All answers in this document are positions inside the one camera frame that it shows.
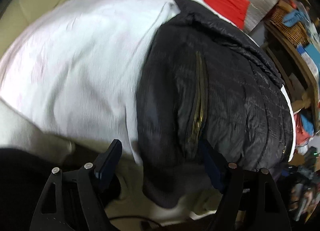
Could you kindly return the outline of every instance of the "red fabric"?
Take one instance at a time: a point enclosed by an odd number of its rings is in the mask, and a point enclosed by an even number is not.
[[[248,0],[204,0],[219,14],[229,19],[240,29],[244,28],[244,18],[250,2]]]
[[[307,141],[311,135],[303,128],[300,115],[295,114],[293,117],[296,122],[296,144],[300,145]]]

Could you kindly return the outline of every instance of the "gold zipper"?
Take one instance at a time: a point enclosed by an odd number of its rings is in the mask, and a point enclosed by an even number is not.
[[[193,117],[192,132],[189,142],[198,143],[199,133],[204,119],[205,110],[205,86],[204,86],[204,64],[199,52],[196,52],[196,74],[197,74],[197,103]]]

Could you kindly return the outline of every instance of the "black jacket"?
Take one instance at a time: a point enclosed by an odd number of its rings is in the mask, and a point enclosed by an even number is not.
[[[155,35],[137,91],[144,193],[173,207],[210,187],[197,143],[244,169],[287,161],[292,119],[270,58],[239,29],[191,0]]]

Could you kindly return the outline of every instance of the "silver bolt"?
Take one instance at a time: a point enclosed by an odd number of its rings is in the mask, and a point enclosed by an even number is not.
[[[54,167],[54,168],[51,170],[51,172],[52,172],[53,174],[57,174],[59,171],[60,171],[59,167]]]
[[[236,165],[234,162],[230,162],[228,166],[229,166],[229,168],[231,168],[231,169],[237,168],[237,165]]]
[[[91,169],[91,168],[92,168],[92,166],[93,166],[93,164],[92,164],[92,163],[87,162],[87,163],[84,165],[84,168],[88,170],[88,169]]]
[[[268,173],[269,173],[268,169],[266,169],[266,168],[262,168],[262,169],[261,169],[261,172],[262,172],[263,174],[268,174]]]

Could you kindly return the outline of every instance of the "wicker basket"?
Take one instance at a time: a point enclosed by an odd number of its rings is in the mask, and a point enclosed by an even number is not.
[[[276,8],[271,16],[271,23],[288,39],[288,41],[297,47],[298,44],[302,44],[304,47],[309,44],[307,32],[301,22],[297,22],[292,27],[287,27],[282,24],[283,17],[289,12],[285,7],[276,5]]]

